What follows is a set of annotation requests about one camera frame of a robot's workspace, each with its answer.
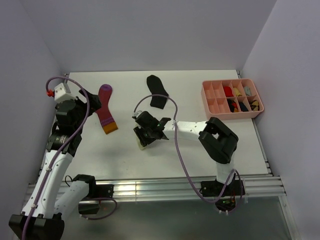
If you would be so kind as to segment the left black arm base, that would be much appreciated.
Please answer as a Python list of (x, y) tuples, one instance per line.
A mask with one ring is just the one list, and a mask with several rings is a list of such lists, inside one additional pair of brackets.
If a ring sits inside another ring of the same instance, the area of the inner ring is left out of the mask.
[[(78, 204), (78, 213), (81, 218), (90, 221), (98, 221), (110, 217), (117, 209), (118, 202), (113, 198), (113, 184), (98, 184), (93, 194), (84, 197)], [(108, 214), (96, 216), (103, 202), (113, 202), (114, 207)]]

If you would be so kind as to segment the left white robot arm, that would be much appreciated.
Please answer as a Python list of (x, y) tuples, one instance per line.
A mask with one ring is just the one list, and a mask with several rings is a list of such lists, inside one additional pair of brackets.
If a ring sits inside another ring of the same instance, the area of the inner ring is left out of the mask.
[(67, 96), (56, 104), (42, 171), (21, 213), (10, 217), (8, 225), (20, 240), (61, 239), (65, 220), (73, 209), (82, 199), (91, 200), (98, 193), (94, 176), (78, 174), (70, 189), (58, 197), (63, 177), (81, 143), (84, 121), (102, 106), (98, 95), (86, 90), (79, 93), (86, 102)]

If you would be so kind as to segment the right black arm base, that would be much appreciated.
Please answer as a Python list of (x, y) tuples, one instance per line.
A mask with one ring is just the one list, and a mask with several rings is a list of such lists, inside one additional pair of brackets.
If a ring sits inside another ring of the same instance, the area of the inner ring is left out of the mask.
[[(200, 193), (203, 197), (218, 197), (223, 189), (223, 184), (216, 181), (201, 181)], [(242, 180), (234, 179), (226, 186), (221, 198), (215, 203), (216, 208), (224, 213), (229, 213), (237, 206), (236, 197), (244, 197), (246, 194)]]

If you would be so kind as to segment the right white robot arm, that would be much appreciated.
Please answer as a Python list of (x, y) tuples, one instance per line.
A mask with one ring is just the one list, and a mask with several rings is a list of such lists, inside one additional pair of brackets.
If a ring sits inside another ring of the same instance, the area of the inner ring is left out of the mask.
[(134, 113), (138, 146), (143, 149), (157, 140), (178, 139), (199, 141), (209, 157), (216, 163), (216, 189), (222, 195), (229, 194), (235, 176), (233, 155), (239, 138), (221, 120), (211, 117), (207, 121), (178, 121), (169, 117), (157, 120), (147, 111)]

